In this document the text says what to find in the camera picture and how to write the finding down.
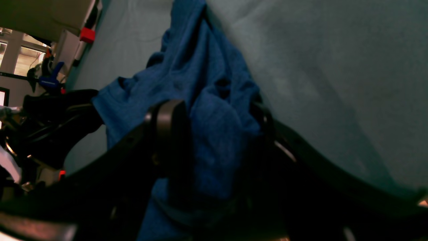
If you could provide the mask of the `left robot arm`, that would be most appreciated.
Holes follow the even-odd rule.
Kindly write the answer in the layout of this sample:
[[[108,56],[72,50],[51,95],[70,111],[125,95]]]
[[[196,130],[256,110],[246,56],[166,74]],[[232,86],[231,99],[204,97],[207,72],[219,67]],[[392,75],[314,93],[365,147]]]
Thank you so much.
[[[35,192],[65,177],[70,150],[103,124],[92,104],[98,90],[29,96],[1,107],[1,200]]]

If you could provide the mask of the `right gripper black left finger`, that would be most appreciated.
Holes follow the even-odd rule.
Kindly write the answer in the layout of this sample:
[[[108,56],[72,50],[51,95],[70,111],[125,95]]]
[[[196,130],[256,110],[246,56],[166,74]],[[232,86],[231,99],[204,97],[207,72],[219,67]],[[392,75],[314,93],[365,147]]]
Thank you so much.
[[[144,122],[80,171],[1,204],[13,241],[135,241],[157,178],[188,177],[185,101],[151,107]]]

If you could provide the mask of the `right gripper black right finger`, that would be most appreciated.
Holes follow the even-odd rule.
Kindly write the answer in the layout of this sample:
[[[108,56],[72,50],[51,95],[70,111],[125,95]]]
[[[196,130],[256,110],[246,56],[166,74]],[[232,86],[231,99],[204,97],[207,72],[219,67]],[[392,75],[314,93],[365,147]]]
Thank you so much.
[[[261,126],[262,180],[272,188],[292,241],[426,241],[427,208],[347,174],[261,102],[250,112]]]

